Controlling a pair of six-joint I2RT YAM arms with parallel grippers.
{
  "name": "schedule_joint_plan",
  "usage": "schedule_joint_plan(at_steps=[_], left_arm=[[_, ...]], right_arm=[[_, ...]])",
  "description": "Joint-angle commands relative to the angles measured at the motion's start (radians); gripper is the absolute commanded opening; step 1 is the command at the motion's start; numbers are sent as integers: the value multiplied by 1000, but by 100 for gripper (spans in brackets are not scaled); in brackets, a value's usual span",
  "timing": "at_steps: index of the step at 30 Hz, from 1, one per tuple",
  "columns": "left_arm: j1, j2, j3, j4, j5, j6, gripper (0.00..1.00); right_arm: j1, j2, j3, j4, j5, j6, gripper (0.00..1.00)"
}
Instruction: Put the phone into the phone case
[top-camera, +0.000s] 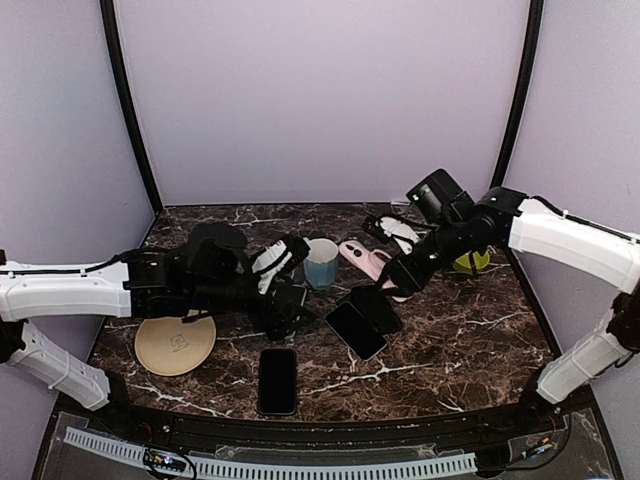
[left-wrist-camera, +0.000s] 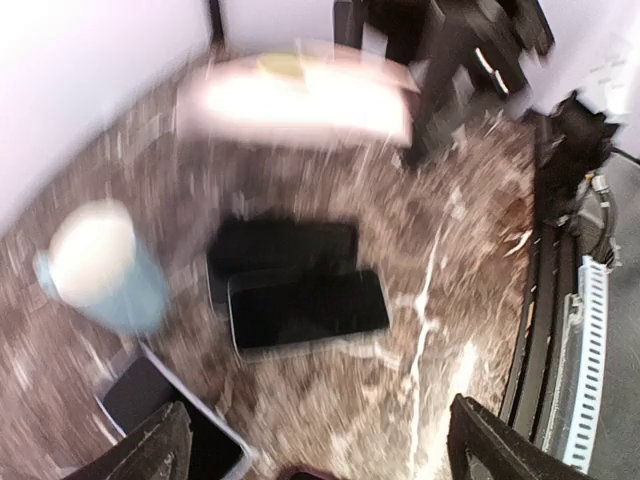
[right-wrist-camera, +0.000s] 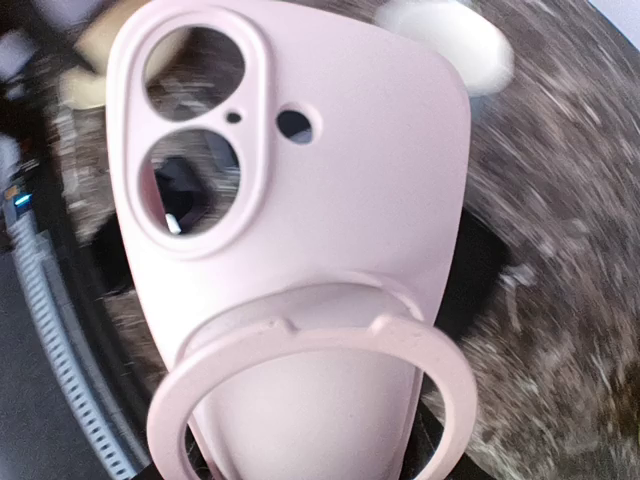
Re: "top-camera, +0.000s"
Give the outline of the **pink phone case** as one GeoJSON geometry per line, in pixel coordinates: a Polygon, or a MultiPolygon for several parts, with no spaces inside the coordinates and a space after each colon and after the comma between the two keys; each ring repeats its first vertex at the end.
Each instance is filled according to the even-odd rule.
{"type": "Polygon", "coordinates": [[[339,253],[354,267],[377,282],[392,256],[381,249],[367,249],[357,240],[346,240],[338,245],[339,253]]]}

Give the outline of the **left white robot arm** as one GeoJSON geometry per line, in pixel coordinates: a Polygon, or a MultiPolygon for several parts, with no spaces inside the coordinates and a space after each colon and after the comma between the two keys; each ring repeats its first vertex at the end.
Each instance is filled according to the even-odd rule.
{"type": "Polygon", "coordinates": [[[141,427],[119,377],[89,366],[48,339],[31,319],[102,316],[194,323],[215,313],[244,311],[272,340],[308,315],[278,298],[280,279],[310,253],[307,240],[286,234],[248,256],[244,233],[224,223],[196,225],[175,248],[146,247],[98,264],[41,266],[1,261],[1,361],[79,403],[101,411],[120,436],[141,427]]]}

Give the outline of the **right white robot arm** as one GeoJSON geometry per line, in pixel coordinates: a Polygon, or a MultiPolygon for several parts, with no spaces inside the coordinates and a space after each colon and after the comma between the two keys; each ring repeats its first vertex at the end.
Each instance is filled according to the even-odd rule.
{"type": "Polygon", "coordinates": [[[441,202],[430,192],[412,200],[436,227],[393,257],[377,284],[392,282],[388,295],[409,297],[433,275],[469,252],[505,246],[555,260],[604,280],[618,290],[595,329],[534,376],[522,403],[510,413],[521,434],[534,432],[557,405],[610,366],[639,352],[639,237],[553,207],[540,196],[496,187],[473,201],[461,191],[441,202]]]}

